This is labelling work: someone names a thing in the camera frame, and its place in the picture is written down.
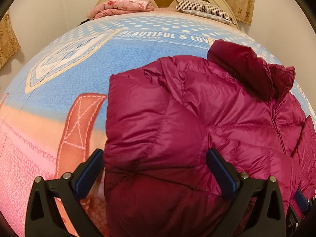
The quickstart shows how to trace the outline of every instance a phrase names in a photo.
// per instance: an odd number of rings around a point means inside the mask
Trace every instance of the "folded blanket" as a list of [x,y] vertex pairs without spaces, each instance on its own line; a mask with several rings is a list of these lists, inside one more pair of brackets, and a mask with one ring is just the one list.
[[[118,10],[106,11],[108,9],[119,9],[129,12],[121,12]],[[149,0],[111,0],[100,3],[94,7],[88,14],[88,19],[97,19],[104,16],[118,15],[132,12],[152,11],[154,7]]]
[[138,10],[121,10],[121,9],[106,9],[104,11],[101,11],[97,13],[94,18],[102,18],[105,16],[113,16],[113,15],[121,15],[121,14],[128,14],[128,13],[133,13],[133,12],[140,12]]

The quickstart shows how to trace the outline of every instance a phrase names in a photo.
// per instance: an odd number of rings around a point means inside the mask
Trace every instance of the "bed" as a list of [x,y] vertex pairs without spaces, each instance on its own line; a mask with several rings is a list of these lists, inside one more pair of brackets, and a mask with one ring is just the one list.
[[[176,0],[153,1],[157,8],[176,5]],[[224,0],[205,1],[235,19]],[[231,27],[168,9],[92,20],[62,35],[31,59],[0,100],[0,211],[12,229],[24,236],[26,206],[36,176],[59,178],[64,172],[73,172],[96,148],[104,148],[110,75],[164,56],[206,58],[216,39],[249,46],[268,63],[281,64],[239,31],[238,25]],[[291,92],[315,124],[316,116],[296,81]],[[104,175],[81,204],[106,235]],[[77,236],[61,202],[56,203],[66,227]]]

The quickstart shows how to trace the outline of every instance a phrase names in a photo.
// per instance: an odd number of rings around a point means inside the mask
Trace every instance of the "puffer jacket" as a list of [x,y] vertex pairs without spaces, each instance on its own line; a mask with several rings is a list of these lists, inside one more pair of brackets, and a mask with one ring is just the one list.
[[301,217],[293,196],[315,196],[316,142],[311,117],[290,93],[294,78],[293,67],[222,40],[207,60],[164,57],[111,76],[109,236],[208,236],[230,204],[206,165],[210,148],[238,172],[275,176],[285,212],[290,203]]

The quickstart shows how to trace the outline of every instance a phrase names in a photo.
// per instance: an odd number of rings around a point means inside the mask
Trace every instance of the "pillow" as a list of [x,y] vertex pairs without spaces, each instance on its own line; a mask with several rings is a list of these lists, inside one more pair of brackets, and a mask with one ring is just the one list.
[[231,16],[227,14],[226,11],[222,10],[220,7],[213,5],[209,2],[205,2],[202,0],[177,0],[177,9],[180,11],[183,10],[194,10],[200,11],[208,14],[213,14],[215,16],[220,16],[226,20],[229,20],[234,25],[236,22],[232,19]]
[[230,25],[232,27],[236,27],[235,24],[233,24],[231,21],[224,19],[221,16],[216,16],[213,14],[209,14],[209,13],[205,13],[205,12],[201,12],[201,11],[194,11],[194,10],[183,10],[182,12],[190,14],[190,15],[195,15],[195,16],[199,16],[199,17],[203,17],[203,18],[207,18],[210,20],[216,20],[219,21],[221,23],[225,23],[227,25]]

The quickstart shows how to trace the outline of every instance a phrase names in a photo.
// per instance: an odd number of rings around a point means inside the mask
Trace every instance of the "jacket zipper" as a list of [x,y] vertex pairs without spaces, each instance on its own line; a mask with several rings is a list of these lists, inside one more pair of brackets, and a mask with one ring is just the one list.
[[283,149],[283,153],[285,153],[285,148],[284,148],[284,143],[283,143],[283,139],[282,139],[282,136],[281,136],[281,133],[280,131],[278,130],[277,128],[277,123],[276,123],[276,119],[275,119],[275,111],[276,111],[276,107],[277,107],[278,103],[276,102],[273,107],[272,107],[272,122],[273,122],[273,126],[279,136],[279,139],[280,139],[280,142],[281,142],[281,146],[282,146],[282,149]]

